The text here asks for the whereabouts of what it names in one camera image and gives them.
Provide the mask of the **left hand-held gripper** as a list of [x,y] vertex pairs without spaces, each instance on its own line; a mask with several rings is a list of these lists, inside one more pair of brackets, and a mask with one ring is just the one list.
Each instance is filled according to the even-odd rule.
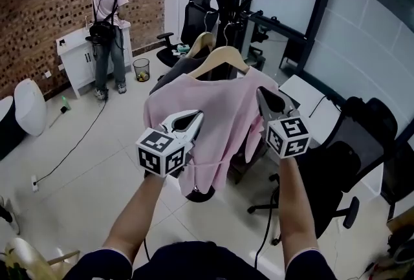
[[135,144],[138,165],[159,177],[178,178],[188,162],[187,154],[193,148],[203,121],[201,110],[186,110],[169,115],[161,123],[173,132],[146,129]]

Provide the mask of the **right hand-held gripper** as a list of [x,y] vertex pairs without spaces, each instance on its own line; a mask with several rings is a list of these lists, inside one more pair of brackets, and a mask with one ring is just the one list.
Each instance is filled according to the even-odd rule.
[[311,134],[300,116],[274,120],[275,116],[295,109],[294,102],[283,92],[272,92],[259,87],[256,98],[260,115],[267,123],[267,144],[280,158],[304,154]]

